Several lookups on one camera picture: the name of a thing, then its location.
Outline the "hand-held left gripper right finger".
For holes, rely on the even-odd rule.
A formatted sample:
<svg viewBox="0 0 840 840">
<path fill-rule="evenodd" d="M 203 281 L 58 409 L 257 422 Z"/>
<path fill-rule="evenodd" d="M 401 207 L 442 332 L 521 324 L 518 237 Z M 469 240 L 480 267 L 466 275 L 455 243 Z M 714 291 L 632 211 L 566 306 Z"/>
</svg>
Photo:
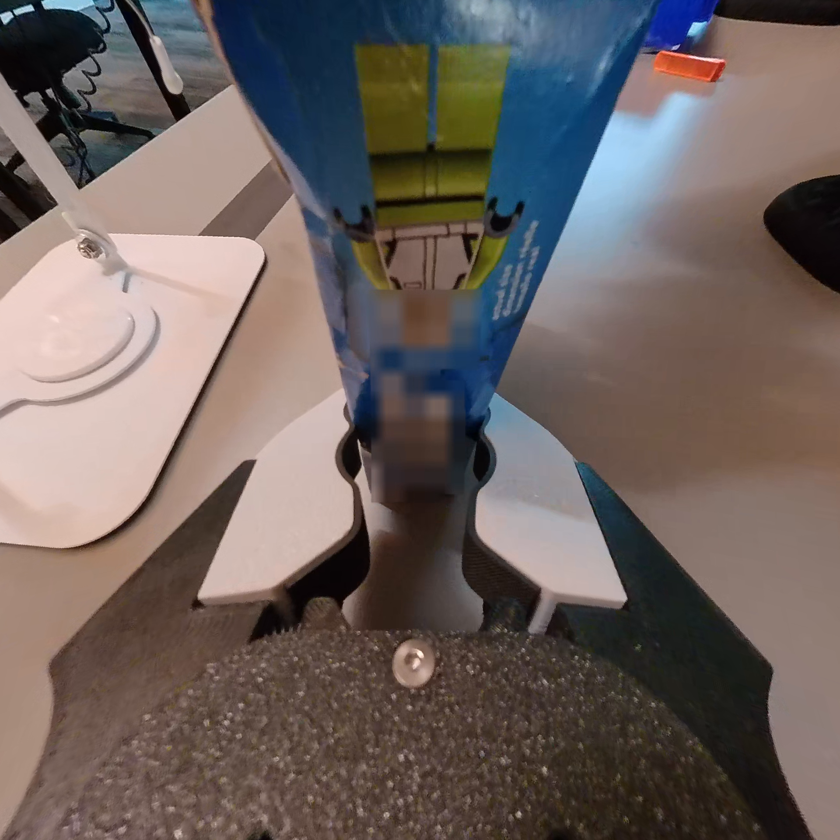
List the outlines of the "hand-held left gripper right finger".
<svg viewBox="0 0 840 840">
<path fill-rule="evenodd" d="M 532 634 L 561 607 L 619 612 L 627 594 L 579 465 L 547 429 L 499 395 L 474 461 L 465 577 L 489 605 L 516 601 Z"/>
</svg>

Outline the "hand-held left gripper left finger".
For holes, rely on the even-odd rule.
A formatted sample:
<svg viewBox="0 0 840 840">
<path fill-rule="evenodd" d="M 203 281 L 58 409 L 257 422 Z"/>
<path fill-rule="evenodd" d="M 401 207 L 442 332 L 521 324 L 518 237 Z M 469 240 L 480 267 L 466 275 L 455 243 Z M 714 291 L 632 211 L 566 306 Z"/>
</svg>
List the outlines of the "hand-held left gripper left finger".
<svg viewBox="0 0 840 840">
<path fill-rule="evenodd" d="M 360 470 L 338 390 L 258 452 L 197 600 L 204 606 L 267 601 L 349 544 L 361 526 Z"/>
</svg>

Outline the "blue lego set box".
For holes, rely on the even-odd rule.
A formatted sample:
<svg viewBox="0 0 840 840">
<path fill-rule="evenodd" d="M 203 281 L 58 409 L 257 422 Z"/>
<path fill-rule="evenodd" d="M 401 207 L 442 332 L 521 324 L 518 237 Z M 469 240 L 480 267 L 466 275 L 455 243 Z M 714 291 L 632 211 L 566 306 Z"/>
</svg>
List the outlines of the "blue lego set box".
<svg viewBox="0 0 840 840">
<path fill-rule="evenodd" d="M 656 2 L 195 2 L 389 503 L 453 494 Z"/>
</svg>

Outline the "white stand base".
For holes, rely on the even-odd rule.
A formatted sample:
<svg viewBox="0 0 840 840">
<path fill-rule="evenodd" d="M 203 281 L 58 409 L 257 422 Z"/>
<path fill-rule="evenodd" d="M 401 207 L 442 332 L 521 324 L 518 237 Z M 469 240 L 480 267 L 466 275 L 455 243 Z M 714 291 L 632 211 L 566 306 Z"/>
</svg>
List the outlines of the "white stand base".
<svg viewBox="0 0 840 840">
<path fill-rule="evenodd" d="M 70 549 L 140 509 L 264 267 L 247 238 L 67 241 L 2 298 L 2 543 Z"/>
</svg>

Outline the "metal stand rod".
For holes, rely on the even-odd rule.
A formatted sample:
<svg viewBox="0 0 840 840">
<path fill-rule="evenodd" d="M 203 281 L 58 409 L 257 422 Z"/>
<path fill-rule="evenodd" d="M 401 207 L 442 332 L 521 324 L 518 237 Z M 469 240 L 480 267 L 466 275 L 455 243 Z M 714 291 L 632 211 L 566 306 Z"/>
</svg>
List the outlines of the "metal stand rod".
<svg viewBox="0 0 840 840">
<path fill-rule="evenodd" d="M 37 129 L 4 77 L 1 78 L 1 126 L 25 161 L 56 200 L 72 230 L 77 249 L 93 260 L 105 275 L 129 270 L 105 225 L 85 204 L 81 191 L 68 175 L 48 141 Z"/>
</svg>

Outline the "wooden desk black legs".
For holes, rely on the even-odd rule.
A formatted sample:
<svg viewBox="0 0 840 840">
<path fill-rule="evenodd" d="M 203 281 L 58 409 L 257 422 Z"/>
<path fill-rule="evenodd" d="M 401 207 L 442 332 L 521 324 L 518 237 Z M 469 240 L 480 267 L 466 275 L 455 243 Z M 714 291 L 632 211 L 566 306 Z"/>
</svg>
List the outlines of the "wooden desk black legs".
<svg viewBox="0 0 840 840">
<path fill-rule="evenodd" d="M 196 33 L 188 2 L 93 2 L 92 16 L 105 29 L 106 52 L 102 99 L 118 114 L 138 118 L 138 124 L 163 128 L 188 116 L 193 108 L 186 87 L 173 93 L 166 86 L 158 56 L 151 45 L 157 36 L 173 67 L 187 81 L 186 56 Z"/>
</svg>

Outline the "orange block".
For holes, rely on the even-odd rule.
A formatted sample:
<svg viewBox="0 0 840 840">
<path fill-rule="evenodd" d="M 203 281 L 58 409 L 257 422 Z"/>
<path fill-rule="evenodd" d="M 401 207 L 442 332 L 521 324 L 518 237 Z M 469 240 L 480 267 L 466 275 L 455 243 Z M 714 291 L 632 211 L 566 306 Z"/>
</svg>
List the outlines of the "orange block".
<svg viewBox="0 0 840 840">
<path fill-rule="evenodd" d="M 704 83 L 717 82 L 726 66 L 725 59 L 672 50 L 660 50 L 654 58 L 656 72 Z"/>
</svg>

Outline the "black office chair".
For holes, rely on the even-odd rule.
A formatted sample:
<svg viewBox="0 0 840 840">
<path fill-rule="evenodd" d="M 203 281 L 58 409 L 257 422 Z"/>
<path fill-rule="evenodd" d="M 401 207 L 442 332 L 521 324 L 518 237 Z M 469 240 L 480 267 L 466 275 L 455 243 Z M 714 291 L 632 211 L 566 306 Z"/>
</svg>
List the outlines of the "black office chair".
<svg viewBox="0 0 840 840">
<path fill-rule="evenodd" d="M 38 96 L 45 107 L 35 123 L 38 131 L 46 141 L 59 135 L 67 139 L 77 163 L 77 184 L 84 186 L 96 177 L 81 137 L 84 132 L 154 137 L 148 129 L 91 106 L 90 97 L 98 92 L 96 79 L 102 74 L 98 58 L 107 51 L 109 14 L 115 3 L 94 5 L 98 18 L 75 9 L 47 7 L 44 2 L 30 5 L 31 10 L 24 10 L 14 2 L 2 2 L 2 14 L 9 16 L 1 26 L 2 76 L 26 109 L 28 96 Z"/>
</svg>

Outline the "blue plastic bin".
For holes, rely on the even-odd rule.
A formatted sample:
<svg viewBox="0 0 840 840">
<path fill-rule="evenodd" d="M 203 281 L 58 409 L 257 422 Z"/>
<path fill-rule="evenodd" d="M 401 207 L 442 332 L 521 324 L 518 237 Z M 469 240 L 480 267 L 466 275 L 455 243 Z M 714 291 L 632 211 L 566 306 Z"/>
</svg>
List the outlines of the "blue plastic bin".
<svg viewBox="0 0 840 840">
<path fill-rule="evenodd" d="M 644 39 L 646 52 L 679 51 L 701 37 L 719 1 L 660 1 Z"/>
</svg>

